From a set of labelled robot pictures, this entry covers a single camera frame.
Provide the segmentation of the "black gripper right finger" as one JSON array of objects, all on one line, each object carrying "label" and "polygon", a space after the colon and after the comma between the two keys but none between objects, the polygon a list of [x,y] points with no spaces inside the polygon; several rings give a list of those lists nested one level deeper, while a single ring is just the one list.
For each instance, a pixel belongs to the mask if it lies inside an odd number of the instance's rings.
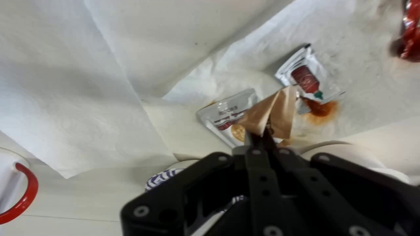
[{"label": "black gripper right finger", "polygon": [[313,236],[385,236],[385,226],[359,211],[327,177],[266,131],[263,144],[283,192],[296,196]]}]

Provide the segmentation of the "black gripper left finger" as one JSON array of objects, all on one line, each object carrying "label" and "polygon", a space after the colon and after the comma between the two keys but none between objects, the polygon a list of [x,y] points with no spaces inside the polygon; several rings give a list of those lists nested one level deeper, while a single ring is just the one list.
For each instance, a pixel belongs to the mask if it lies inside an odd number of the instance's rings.
[{"label": "black gripper left finger", "polygon": [[276,198],[279,196],[278,178],[272,171],[263,137],[249,135],[246,144],[249,145],[246,169],[254,234],[284,236],[283,222],[276,213],[279,209],[276,203]]}]

